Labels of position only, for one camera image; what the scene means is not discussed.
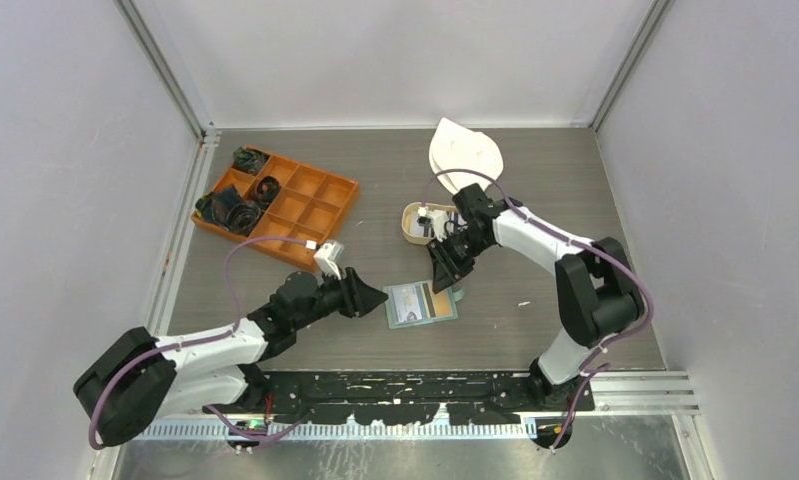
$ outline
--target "gray tabletop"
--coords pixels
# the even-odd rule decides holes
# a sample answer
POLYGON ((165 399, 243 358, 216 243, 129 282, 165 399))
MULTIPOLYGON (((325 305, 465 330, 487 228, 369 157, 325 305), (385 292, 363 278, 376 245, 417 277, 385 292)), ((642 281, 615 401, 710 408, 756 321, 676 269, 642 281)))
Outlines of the gray tabletop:
MULTIPOLYGON (((587 129, 491 129, 502 152, 500 177, 512 197, 533 213, 572 233, 623 239, 620 220, 592 131, 587 129)), ((423 246, 402 236, 402 210, 419 201, 431 176, 428 145, 433 130, 225 131, 211 167, 211 184, 231 154, 253 144, 355 179, 361 194, 337 240, 346 245, 342 266, 354 267, 381 288, 431 278, 423 246)), ((492 197, 498 194, 491 187, 492 197)), ((429 201, 450 203, 433 186, 429 201)), ((170 324, 171 334, 230 323, 230 295, 222 260, 233 243, 196 230, 170 324)), ((264 304, 295 271, 286 263, 245 250, 231 275, 244 309, 264 304)), ((332 315, 299 332, 296 345, 261 364, 280 369, 526 369, 561 328, 554 278, 520 254, 493 248, 477 258, 461 284, 466 296, 459 318, 388 329, 380 307, 368 316, 332 315)), ((651 330, 614 345, 614 368, 663 368, 651 330)))

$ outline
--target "small white object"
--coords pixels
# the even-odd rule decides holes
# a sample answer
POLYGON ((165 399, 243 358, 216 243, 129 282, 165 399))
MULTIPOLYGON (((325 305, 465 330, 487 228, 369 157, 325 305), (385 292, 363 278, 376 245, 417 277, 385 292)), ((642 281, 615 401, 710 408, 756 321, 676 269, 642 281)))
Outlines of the small white object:
POLYGON ((341 274, 340 267, 337 266, 337 258, 341 253, 343 253, 342 243, 336 240, 327 240, 314 254, 314 261, 322 273, 340 280, 341 274))
MULTIPOLYGON (((481 132, 464 128, 447 118, 440 119, 431 139, 428 156, 434 173, 466 168, 496 180, 504 168, 502 153, 496 142, 481 132)), ((474 183, 479 184, 482 190, 490 186, 489 181, 468 173, 449 173, 437 178, 453 195, 474 183)))
POLYGON ((446 238, 446 222, 449 221, 449 214, 446 211, 420 207, 417 209, 417 214, 421 219, 428 218, 431 221, 431 226, 434 229, 434 238, 438 240, 446 238))

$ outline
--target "tray compartment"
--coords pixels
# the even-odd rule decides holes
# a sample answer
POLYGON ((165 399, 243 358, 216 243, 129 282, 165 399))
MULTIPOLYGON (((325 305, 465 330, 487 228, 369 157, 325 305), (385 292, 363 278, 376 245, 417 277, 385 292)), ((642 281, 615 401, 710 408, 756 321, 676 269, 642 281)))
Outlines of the tray compartment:
POLYGON ((314 198, 305 207, 296 223, 313 231, 328 234, 339 212, 340 209, 334 205, 314 198))
POLYGON ((293 173, 296 171, 296 167, 298 167, 296 162, 284 157, 273 155, 269 157, 267 164, 264 165, 264 168, 261 169, 257 177, 275 177, 275 179, 278 180, 278 183, 281 184, 281 187, 283 188, 285 185, 287 185, 287 182, 290 181, 290 177, 293 176, 293 173))
POLYGON ((275 197, 275 200, 270 204, 267 212, 285 220, 295 222, 299 220, 302 212, 305 211, 305 207, 308 206, 309 201, 310 197, 287 188, 282 188, 278 196, 275 197))
POLYGON ((219 178, 219 181, 216 182, 213 191, 219 192, 224 190, 229 185, 234 185, 234 188, 237 189, 237 193, 239 193, 241 197, 245 198, 246 193, 249 191, 249 187, 252 186, 252 182, 254 181, 255 177, 249 175, 248 173, 243 173, 239 170, 229 168, 225 171, 222 177, 219 178))
POLYGON ((316 198, 343 208, 353 196, 355 183, 345 178, 328 175, 317 189, 316 198))
MULTIPOLYGON (((263 235, 278 235, 281 237, 289 237, 293 232, 296 225, 283 218, 277 217, 271 213, 265 213, 261 220, 258 222, 255 229, 249 235, 249 238, 258 238, 263 235)), ((281 240, 266 240, 263 242, 256 242, 252 245, 262 251, 280 251, 284 245, 290 242, 283 242, 281 240)))
MULTIPOLYGON (((293 231, 290 233, 292 238, 298 238, 299 240, 313 240, 317 243, 321 243, 325 238, 325 235, 320 232, 315 232, 310 228, 303 227, 301 225, 296 225, 293 227, 293 231)), ((284 245, 281 246, 281 251, 291 259, 297 262, 301 262, 304 264, 310 264, 314 261, 314 250, 309 248, 305 248, 303 245, 297 245, 295 243, 285 242, 284 245)))
POLYGON ((287 188, 312 197, 322 185, 324 179, 325 173, 302 165, 290 177, 290 181, 287 182, 287 188))

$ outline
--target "card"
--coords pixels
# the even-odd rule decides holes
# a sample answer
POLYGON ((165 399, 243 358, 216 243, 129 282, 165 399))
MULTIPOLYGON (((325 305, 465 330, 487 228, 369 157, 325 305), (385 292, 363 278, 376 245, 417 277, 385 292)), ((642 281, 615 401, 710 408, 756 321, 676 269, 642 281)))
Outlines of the card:
POLYGON ((455 304, 463 298, 452 287, 433 293, 431 280, 385 287, 387 293, 387 324, 390 328, 411 327, 458 318, 455 304))

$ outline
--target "gray metal floor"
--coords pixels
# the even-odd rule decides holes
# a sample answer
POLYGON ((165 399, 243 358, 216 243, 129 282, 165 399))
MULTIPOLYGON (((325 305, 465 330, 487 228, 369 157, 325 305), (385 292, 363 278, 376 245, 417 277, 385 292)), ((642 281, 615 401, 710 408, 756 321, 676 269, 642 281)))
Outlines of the gray metal floor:
MULTIPOLYGON (((553 224, 591 238, 623 239, 620 220, 592 131, 492 129, 487 133, 505 159, 502 182, 511 196, 553 224)), ((425 247, 404 240, 402 210, 419 201, 431 176, 428 146, 433 130, 225 131, 213 159, 211 184, 243 144, 360 182, 361 195, 337 237, 346 244, 341 262, 376 287, 425 280, 431 264, 425 247)), ((494 188, 488 193, 497 197, 494 188)), ((449 194, 433 186, 432 202, 449 194)), ((170 324, 171 334, 233 321, 222 260, 228 240, 196 230, 170 324)), ((244 313, 267 301, 294 267, 246 250, 235 257, 232 279, 244 313)), ((297 344, 261 364, 266 369, 526 369, 561 328, 554 279, 506 249, 478 258, 462 281, 460 317, 389 330, 379 308, 362 319, 339 315, 299 333, 297 344), (531 302, 519 307, 521 302, 531 302)), ((614 368, 663 368, 651 331, 614 345, 614 368)))
POLYGON ((115 480, 178 478, 627 479, 689 477, 668 416, 577 418, 554 457, 529 439, 281 442, 235 456, 224 442, 126 445, 115 480))

